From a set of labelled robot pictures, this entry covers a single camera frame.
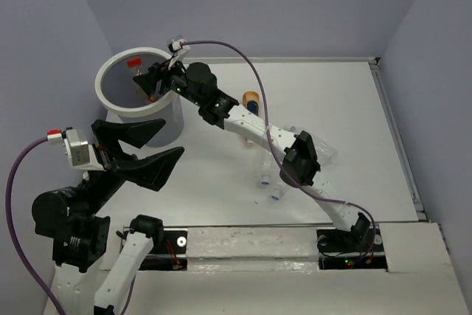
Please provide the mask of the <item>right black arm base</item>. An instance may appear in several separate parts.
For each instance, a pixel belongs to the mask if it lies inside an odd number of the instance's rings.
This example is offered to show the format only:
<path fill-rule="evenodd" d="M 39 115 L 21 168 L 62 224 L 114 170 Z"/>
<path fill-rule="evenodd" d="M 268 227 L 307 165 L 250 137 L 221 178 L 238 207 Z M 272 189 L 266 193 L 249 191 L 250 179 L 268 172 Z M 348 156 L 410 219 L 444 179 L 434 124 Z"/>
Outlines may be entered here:
<path fill-rule="evenodd" d="M 352 239 L 337 229 L 318 229 L 316 247 L 320 270 L 387 270 L 386 253 L 379 229 L 372 229 L 362 241 Z"/>

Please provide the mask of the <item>long clear bottle blue cap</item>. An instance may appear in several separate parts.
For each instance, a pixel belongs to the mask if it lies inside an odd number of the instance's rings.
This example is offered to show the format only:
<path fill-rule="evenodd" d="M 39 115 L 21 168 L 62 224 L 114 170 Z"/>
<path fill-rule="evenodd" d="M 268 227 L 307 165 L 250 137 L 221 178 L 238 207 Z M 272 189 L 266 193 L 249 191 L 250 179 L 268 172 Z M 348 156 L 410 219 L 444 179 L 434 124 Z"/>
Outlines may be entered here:
<path fill-rule="evenodd" d="M 273 200 L 279 201 L 285 196 L 285 194 L 288 192 L 288 189 L 289 186 L 282 179 L 278 179 L 272 187 L 270 196 Z"/>

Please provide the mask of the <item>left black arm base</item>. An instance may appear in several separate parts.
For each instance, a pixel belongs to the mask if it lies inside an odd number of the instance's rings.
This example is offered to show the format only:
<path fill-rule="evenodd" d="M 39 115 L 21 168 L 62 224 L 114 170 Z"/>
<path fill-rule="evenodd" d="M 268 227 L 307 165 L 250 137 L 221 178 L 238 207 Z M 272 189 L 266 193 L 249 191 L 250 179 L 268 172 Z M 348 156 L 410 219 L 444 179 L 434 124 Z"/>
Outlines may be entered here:
<path fill-rule="evenodd" d="M 154 226 L 128 227 L 121 234 L 122 248 L 114 268 L 126 271 L 185 271 L 187 269 L 187 229 Z"/>

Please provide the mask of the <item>red cap clear bottle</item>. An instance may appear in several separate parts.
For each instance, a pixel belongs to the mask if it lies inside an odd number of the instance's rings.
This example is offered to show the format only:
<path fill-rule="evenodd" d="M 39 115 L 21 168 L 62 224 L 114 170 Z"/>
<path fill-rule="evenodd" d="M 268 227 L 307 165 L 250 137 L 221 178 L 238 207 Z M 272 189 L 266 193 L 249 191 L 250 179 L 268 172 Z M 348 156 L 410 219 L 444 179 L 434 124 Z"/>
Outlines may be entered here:
<path fill-rule="evenodd" d="M 135 75 L 146 72 L 145 68 L 142 65 L 141 58 L 131 58 L 130 60 L 126 61 L 126 64 L 132 73 L 132 79 Z M 159 98 L 148 98 L 146 94 L 135 84 L 134 81 L 133 81 L 133 85 L 134 85 L 136 94 L 141 101 L 145 103 L 154 103 L 159 100 Z"/>

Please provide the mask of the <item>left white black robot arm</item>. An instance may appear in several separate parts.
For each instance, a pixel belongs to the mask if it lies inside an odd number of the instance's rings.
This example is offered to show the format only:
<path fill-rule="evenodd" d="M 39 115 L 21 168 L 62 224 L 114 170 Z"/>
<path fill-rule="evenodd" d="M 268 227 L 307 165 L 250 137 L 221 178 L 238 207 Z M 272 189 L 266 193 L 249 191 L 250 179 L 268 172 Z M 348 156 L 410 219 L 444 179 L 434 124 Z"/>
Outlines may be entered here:
<path fill-rule="evenodd" d="M 84 172 L 77 186 L 41 193 L 32 204 L 35 233 L 53 241 L 59 314 L 122 313 L 142 262 L 162 247 L 163 221 L 136 216 L 121 235 L 124 245 L 107 278 L 96 285 L 111 226 L 110 217 L 97 213 L 127 181 L 160 191 L 184 152 L 177 147 L 139 159 L 126 153 L 121 144 L 142 148 L 165 124 L 163 119 L 96 120 L 91 126 L 94 143 L 73 128 L 47 133 L 48 142 L 64 147 L 70 168 Z"/>

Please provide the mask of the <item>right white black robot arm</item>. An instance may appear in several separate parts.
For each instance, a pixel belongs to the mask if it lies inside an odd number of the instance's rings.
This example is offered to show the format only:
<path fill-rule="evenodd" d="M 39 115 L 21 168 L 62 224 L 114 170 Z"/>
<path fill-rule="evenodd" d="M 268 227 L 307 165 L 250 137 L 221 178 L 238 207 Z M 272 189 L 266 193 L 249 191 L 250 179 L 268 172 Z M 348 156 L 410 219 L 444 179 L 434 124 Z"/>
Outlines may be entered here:
<path fill-rule="evenodd" d="M 322 173 L 313 137 L 307 131 L 290 132 L 269 125 L 268 120 L 218 88 L 217 78 L 204 63 L 184 66 L 180 62 L 153 64 L 133 77 L 147 97 L 172 91 L 198 106 L 198 113 L 210 125 L 247 138 L 267 150 L 279 165 L 280 178 L 311 197 L 330 218 L 345 249 L 363 249 L 372 216 L 362 207 L 346 201 Z"/>

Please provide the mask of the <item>crushed clear bottle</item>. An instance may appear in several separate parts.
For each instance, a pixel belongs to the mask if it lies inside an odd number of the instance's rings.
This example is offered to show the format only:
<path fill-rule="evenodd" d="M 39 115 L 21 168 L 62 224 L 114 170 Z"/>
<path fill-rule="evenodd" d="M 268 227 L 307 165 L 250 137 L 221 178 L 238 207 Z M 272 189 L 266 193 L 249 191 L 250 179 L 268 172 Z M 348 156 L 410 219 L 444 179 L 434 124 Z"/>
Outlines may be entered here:
<path fill-rule="evenodd" d="M 312 134 L 307 128 L 301 128 L 301 127 L 297 127 L 293 125 L 286 125 L 285 129 L 287 129 L 288 131 L 294 134 L 300 134 L 302 131 L 306 131 L 310 134 L 313 140 L 313 145 L 315 147 L 317 157 L 318 157 L 318 163 L 322 167 L 332 165 L 334 161 L 336 160 L 338 151 L 332 146 L 328 145 L 325 141 L 320 139 L 315 134 Z"/>

